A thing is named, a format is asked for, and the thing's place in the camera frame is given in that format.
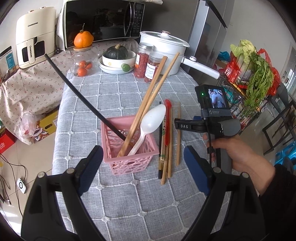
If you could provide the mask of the person's right forearm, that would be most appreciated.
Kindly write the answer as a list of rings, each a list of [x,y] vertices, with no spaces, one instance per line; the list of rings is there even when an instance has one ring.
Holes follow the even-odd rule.
[[[274,178],[259,201],[264,240],[295,240],[295,175],[275,165]]]

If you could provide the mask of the person's right hand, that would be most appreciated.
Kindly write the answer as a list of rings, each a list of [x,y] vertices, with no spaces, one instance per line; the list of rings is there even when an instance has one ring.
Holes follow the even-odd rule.
[[[255,189],[263,195],[275,175],[275,167],[264,157],[256,154],[238,135],[231,138],[218,138],[210,141],[203,135],[206,146],[214,149],[225,149],[232,159],[232,167],[238,172],[249,174]]]

